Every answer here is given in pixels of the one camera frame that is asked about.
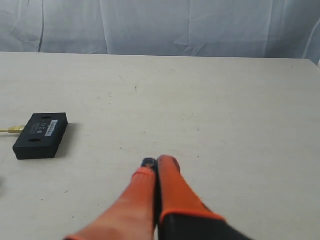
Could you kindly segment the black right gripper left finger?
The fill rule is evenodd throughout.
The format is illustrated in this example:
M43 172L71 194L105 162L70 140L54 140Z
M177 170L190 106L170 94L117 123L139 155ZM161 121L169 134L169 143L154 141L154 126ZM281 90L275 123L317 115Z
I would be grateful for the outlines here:
M121 196L95 221L66 240L153 240L157 161L145 158Z

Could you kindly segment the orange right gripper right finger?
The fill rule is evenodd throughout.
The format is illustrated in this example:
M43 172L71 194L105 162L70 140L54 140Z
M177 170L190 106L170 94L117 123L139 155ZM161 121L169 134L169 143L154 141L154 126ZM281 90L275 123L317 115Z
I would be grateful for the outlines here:
M248 240L224 217L211 211L183 178L178 161L169 155L158 158L161 214L160 240Z

